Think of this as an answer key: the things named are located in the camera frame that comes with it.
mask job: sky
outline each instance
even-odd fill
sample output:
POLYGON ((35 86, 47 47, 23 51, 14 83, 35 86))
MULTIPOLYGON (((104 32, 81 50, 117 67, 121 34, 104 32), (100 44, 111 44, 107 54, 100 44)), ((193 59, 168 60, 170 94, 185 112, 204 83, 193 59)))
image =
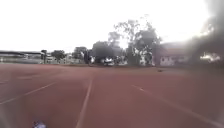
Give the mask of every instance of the sky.
POLYGON ((163 42, 191 38, 209 18, 204 0, 1 0, 0 49, 91 48, 117 22, 145 14, 163 42))

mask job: low building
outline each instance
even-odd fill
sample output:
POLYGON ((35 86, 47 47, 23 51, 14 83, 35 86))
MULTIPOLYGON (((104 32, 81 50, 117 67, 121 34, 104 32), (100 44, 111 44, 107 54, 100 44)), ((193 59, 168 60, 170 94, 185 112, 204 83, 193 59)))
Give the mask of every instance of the low building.
POLYGON ((42 52, 0 50, 0 61, 6 63, 42 63, 42 52))
POLYGON ((184 44, 166 43, 160 47, 160 66, 178 66, 186 64, 189 54, 184 44))

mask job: red running track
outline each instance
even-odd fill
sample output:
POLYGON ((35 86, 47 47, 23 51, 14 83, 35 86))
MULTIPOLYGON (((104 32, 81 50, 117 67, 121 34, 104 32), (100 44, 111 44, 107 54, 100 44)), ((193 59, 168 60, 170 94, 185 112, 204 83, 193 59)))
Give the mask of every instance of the red running track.
POLYGON ((0 127, 221 128, 222 74, 0 64, 0 127))

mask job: tree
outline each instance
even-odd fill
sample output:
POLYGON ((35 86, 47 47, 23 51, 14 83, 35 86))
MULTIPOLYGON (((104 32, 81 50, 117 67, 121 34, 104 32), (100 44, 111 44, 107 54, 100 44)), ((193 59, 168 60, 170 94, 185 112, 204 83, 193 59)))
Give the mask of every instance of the tree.
POLYGON ((217 53, 224 57, 224 1, 206 0, 212 17, 208 19, 202 30, 201 37, 191 40, 189 47, 192 47, 192 59, 198 60, 204 52, 217 53))
POLYGON ((97 64, 101 64, 102 60, 113 58, 114 56, 112 47, 109 46, 107 41, 98 41, 93 44, 92 52, 97 64))
POLYGON ((120 22, 114 26, 117 33, 127 39, 129 46, 126 50, 129 64, 138 65, 141 56, 145 56, 147 64, 152 60, 152 49, 159 44, 160 38, 157 37, 155 29, 147 21, 147 17, 142 18, 144 22, 138 20, 128 20, 120 22))
POLYGON ((47 58, 47 50, 41 50, 43 54, 41 54, 41 59, 44 60, 44 63, 46 63, 47 58))
POLYGON ((108 33, 108 43, 110 46, 118 46, 121 35, 116 31, 108 33))
POLYGON ((86 64, 89 64, 90 63, 90 61, 91 61, 91 52, 92 52, 92 50, 86 50, 86 51, 84 51, 84 62, 86 63, 86 64))
POLYGON ((65 58, 66 55, 63 50, 54 50, 51 53, 51 56, 55 57, 55 59, 59 62, 59 60, 65 58))
POLYGON ((73 57, 75 59, 81 59, 83 60, 84 59, 84 52, 87 50, 86 47, 76 47, 74 52, 73 52, 73 57))

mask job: white lane line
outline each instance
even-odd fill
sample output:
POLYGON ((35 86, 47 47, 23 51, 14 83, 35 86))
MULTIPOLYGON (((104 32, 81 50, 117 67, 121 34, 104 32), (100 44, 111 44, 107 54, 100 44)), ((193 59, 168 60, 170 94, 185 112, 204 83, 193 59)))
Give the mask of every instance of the white lane line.
POLYGON ((156 100, 158 100, 158 101, 160 101, 160 102, 162 102, 162 103, 164 103, 164 104, 166 104, 166 105, 168 105, 168 106, 170 106, 172 108, 178 109, 179 111, 181 111, 181 112, 183 112, 183 113, 185 113, 185 114, 187 114, 187 115, 189 115, 191 117, 197 118, 197 119, 199 119, 199 120, 201 120, 201 121, 203 121, 205 123, 211 124, 211 125, 213 125, 213 126, 215 126, 217 128, 224 128, 224 124, 222 124, 222 123, 219 123, 217 121, 213 121, 213 120, 211 120, 211 119, 209 119, 209 118, 207 118, 205 116, 202 116, 202 115, 200 115, 198 113, 195 113, 195 112, 191 111, 190 109, 187 109, 187 108, 185 108, 183 106, 175 104, 175 103, 173 103, 173 102, 171 102, 171 101, 169 101, 169 100, 167 100, 167 99, 165 99, 163 97, 156 96, 152 92, 143 90, 142 88, 140 88, 138 86, 135 86, 135 85, 131 85, 131 86, 134 87, 134 88, 137 88, 140 91, 145 92, 150 97, 152 97, 152 98, 154 98, 154 99, 156 99, 156 100))
POLYGON ((30 95, 30 94, 32 94, 32 93, 35 93, 35 92, 38 92, 38 91, 40 91, 40 90, 43 90, 43 89, 45 89, 45 88, 47 88, 47 87, 50 87, 50 86, 52 86, 52 85, 54 85, 54 84, 55 84, 55 83, 50 83, 50 84, 48 84, 48 85, 46 85, 46 86, 43 86, 43 87, 41 87, 41 88, 35 89, 35 90, 33 90, 33 91, 30 91, 30 92, 27 92, 27 93, 25 93, 25 94, 22 94, 22 95, 19 95, 19 96, 14 97, 14 98, 11 98, 11 99, 2 101, 2 102, 0 102, 0 105, 3 105, 3 104, 6 104, 6 103, 9 103, 9 102, 18 100, 18 99, 23 98, 23 97, 25 97, 25 96, 28 96, 28 95, 30 95))
POLYGON ((93 80, 91 79, 90 82, 89 82, 89 86, 88 86, 88 90, 87 90, 87 93, 86 93, 86 97, 84 99, 84 103, 83 103, 81 112, 79 114, 79 118, 78 118, 78 121, 77 121, 77 124, 76 124, 75 128, 82 128, 84 117, 85 117, 85 113, 86 113, 87 104, 88 104, 88 101, 89 101, 89 96, 90 96, 91 89, 92 89, 92 83, 93 83, 93 80))

